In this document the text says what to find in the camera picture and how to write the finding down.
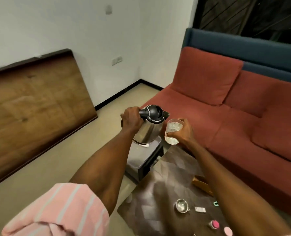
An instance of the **glass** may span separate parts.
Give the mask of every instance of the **glass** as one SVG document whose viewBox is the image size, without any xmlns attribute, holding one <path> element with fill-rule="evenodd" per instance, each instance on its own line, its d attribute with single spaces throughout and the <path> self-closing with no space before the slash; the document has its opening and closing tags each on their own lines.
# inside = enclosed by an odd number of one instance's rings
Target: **glass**
<svg viewBox="0 0 291 236">
<path fill-rule="evenodd" d="M 168 144 L 176 145 L 177 143 L 179 143 L 177 139 L 169 138 L 167 136 L 167 133 L 173 132 L 173 131 L 180 131 L 183 128 L 183 124 L 184 124 L 183 121 L 179 119 L 171 119 L 167 122 L 166 131 L 165 131 L 165 141 Z"/>
</svg>

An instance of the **kettle lid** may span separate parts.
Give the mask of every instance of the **kettle lid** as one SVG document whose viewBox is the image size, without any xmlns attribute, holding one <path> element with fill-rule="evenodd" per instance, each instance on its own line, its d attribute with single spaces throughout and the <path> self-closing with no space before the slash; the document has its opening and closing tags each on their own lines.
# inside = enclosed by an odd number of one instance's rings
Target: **kettle lid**
<svg viewBox="0 0 291 236">
<path fill-rule="evenodd" d="M 146 118 L 149 122 L 158 124 L 165 120 L 165 113 L 160 106 L 148 105 L 144 109 L 144 114 L 140 114 L 141 117 Z"/>
</svg>

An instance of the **sofa cushion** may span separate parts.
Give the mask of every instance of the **sofa cushion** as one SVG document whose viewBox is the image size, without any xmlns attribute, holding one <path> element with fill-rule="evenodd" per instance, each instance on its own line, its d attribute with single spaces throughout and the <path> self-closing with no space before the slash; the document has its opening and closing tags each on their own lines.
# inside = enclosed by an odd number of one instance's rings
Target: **sofa cushion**
<svg viewBox="0 0 291 236">
<path fill-rule="evenodd" d="M 160 91 L 142 107 L 156 104 L 171 115 L 167 119 L 187 118 L 191 123 L 195 138 L 204 147 L 208 147 L 218 131 L 223 120 L 230 109 L 229 106 L 210 106 L 192 98 L 186 97 L 173 89 L 171 85 Z M 167 121 L 165 121 L 162 133 L 165 132 Z"/>
<path fill-rule="evenodd" d="M 241 60 L 185 47 L 172 89 L 203 103 L 220 105 L 242 67 Z"/>
<path fill-rule="evenodd" d="M 261 117 L 268 104 L 266 93 L 281 80 L 242 70 L 224 103 Z"/>
<path fill-rule="evenodd" d="M 230 108 L 209 150 L 269 203 L 291 215 L 291 162 L 250 141 L 258 121 L 253 115 Z"/>
<path fill-rule="evenodd" d="M 291 161 L 291 83 L 277 84 L 270 97 L 252 141 Z"/>
</svg>

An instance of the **pink striped sleeve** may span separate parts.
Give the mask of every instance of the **pink striped sleeve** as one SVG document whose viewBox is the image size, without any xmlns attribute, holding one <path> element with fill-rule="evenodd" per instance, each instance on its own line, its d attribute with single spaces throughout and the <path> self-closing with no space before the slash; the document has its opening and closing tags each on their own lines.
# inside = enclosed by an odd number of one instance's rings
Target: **pink striped sleeve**
<svg viewBox="0 0 291 236">
<path fill-rule="evenodd" d="M 105 235 L 108 212 L 87 185 L 54 185 L 15 216 L 2 235 Z"/>
</svg>

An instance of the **pink lid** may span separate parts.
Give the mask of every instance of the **pink lid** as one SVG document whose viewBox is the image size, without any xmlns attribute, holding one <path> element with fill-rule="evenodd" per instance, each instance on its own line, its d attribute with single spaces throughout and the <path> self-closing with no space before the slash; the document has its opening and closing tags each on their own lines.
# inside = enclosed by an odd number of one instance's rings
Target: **pink lid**
<svg viewBox="0 0 291 236">
<path fill-rule="evenodd" d="M 214 228 L 219 228 L 219 227 L 220 227 L 220 224 L 219 224 L 218 221 L 216 221 L 216 220 L 212 220 L 212 226 L 213 226 Z"/>
<path fill-rule="evenodd" d="M 229 227 L 225 227 L 225 228 L 224 228 L 224 233 L 225 233 L 225 235 L 227 235 L 227 236 L 233 236 L 233 231 L 232 231 L 231 228 L 229 228 Z"/>
</svg>

